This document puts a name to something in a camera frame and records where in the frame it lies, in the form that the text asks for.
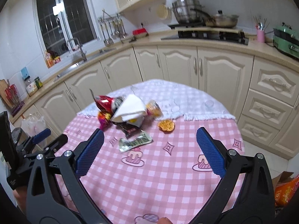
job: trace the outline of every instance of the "metal screw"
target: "metal screw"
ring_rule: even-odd
[[[237,155],[237,152],[234,149],[230,149],[228,151],[228,154],[231,155],[231,156],[235,156],[235,155]]]
[[[263,158],[264,158],[264,155],[261,154],[261,153],[258,153],[258,154],[257,154],[257,157],[258,157],[258,159],[263,159]]]
[[[38,155],[36,156],[36,159],[37,159],[37,160],[41,160],[43,157],[44,157],[43,154],[38,154]]]
[[[63,155],[65,155],[65,156],[70,156],[70,155],[72,155],[72,153],[73,153],[72,151],[67,150],[67,151],[64,152]]]

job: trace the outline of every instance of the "orange slice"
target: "orange slice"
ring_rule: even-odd
[[[162,130],[162,131],[173,131],[174,130],[174,122],[170,119],[166,119],[163,120],[161,122],[158,123],[158,127]]]

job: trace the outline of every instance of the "kitchen sink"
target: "kitchen sink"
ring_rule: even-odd
[[[105,53],[107,53],[107,52],[109,52],[109,51],[115,50],[115,49],[116,49],[116,48],[113,48],[113,49],[105,49],[105,50],[104,50],[104,49],[101,49],[101,50],[99,50],[98,53],[96,53],[96,54],[94,54],[94,55],[92,55],[92,56],[86,56],[87,61],[83,61],[83,60],[82,60],[82,61],[80,61],[80,62],[77,62],[77,63],[74,64],[74,65],[71,65],[69,68],[65,69],[63,72],[61,72],[60,74],[58,74],[58,75],[55,77],[54,82],[56,82],[59,78],[61,78],[62,76],[68,74],[68,73],[71,72],[72,70],[74,70],[74,69],[78,68],[79,66],[85,64],[86,62],[89,62],[89,61],[91,61],[91,60],[97,58],[98,56],[103,55],[103,54],[105,54]]]

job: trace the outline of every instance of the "person's hand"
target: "person's hand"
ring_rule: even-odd
[[[167,217],[162,217],[158,220],[157,224],[172,224],[172,222]]]
[[[27,197],[27,186],[18,187],[13,191],[20,210],[26,214],[26,197]]]

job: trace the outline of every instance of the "blue gripper pad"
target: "blue gripper pad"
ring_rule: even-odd
[[[196,140],[200,149],[204,153],[204,156],[209,162],[213,172],[223,178],[226,172],[225,160],[211,139],[212,137],[207,135],[202,128],[197,130]]]
[[[89,143],[86,145],[76,161],[75,173],[78,178],[85,176],[88,173],[95,157],[104,144],[104,132],[99,130],[96,134],[89,138],[88,142]]]

